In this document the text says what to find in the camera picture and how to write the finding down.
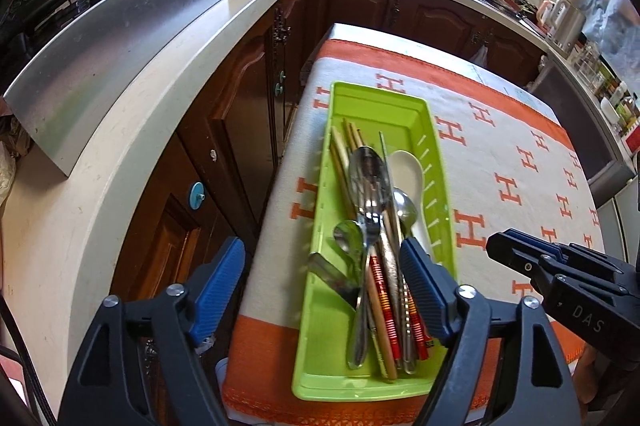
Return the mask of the right hand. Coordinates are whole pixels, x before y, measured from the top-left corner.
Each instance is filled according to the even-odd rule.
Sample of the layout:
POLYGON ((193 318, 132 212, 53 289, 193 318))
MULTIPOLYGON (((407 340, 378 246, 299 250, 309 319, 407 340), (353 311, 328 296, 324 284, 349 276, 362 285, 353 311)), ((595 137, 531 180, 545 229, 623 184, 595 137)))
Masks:
POLYGON ((596 370, 597 355, 596 349, 585 345, 573 374, 574 389, 582 415, 587 413, 588 404, 596 398, 599 390, 601 376, 596 370))

